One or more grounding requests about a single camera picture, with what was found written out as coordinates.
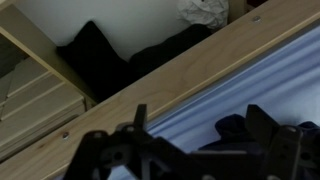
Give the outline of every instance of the wooden shelf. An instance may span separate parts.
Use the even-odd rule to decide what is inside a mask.
[[[253,22],[255,16],[261,21]],[[133,120],[140,103],[148,104],[152,120],[319,18],[318,0],[268,1],[4,162],[0,179],[49,179],[63,172],[88,131],[112,133]],[[70,133],[68,140],[62,139],[64,132]]]
[[[13,5],[0,11],[0,34],[89,101],[96,102],[88,86],[56,54],[55,44]]]

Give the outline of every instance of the light wood board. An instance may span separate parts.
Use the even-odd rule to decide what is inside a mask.
[[[48,93],[56,90],[63,84],[64,83],[60,79],[51,74],[45,79],[39,80],[34,85],[25,88],[18,95],[10,97],[6,100],[5,107],[1,115],[1,120],[4,121],[14,113],[27,107]]]
[[[40,79],[49,76],[50,72],[32,58],[21,61],[13,70],[12,81],[7,97],[12,97],[31,86]]]
[[[88,100],[96,102],[88,86],[56,54],[55,44],[13,5],[0,11],[0,34]]]
[[[12,80],[12,72],[0,78],[0,106],[3,106],[7,99],[7,94]]]
[[[252,22],[260,16],[261,21]],[[320,1],[270,0],[81,117],[59,128],[0,165],[0,179],[48,179],[66,170],[82,136],[112,133],[132,121],[139,103],[148,118],[178,105],[320,17]],[[61,139],[64,132],[71,135]]]
[[[0,151],[70,111],[79,102],[83,103],[83,97],[64,85],[21,109],[1,122]]]
[[[28,135],[26,134],[23,137],[23,139],[12,144],[10,147],[8,147],[6,149],[2,149],[0,151],[0,161],[12,156],[16,152],[25,148],[25,146],[30,145],[31,143],[39,140],[40,138],[44,137],[47,134],[50,134],[50,132],[56,130],[57,128],[63,126],[64,124],[66,124],[66,123],[70,122],[71,120],[75,119],[76,117],[80,116],[81,114],[83,114],[85,112],[85,106],[84,106],[83,102],[78,101],[78,102],[74,103],[72,106],[69,106],[65,110],[65,112],[66,113],[63,114],[61,117],[50,118],[50,121],[48,121],[46,124],[44,124],[43,127],[38,128],[38,130],[33,131],[32,133],[30,133]]]

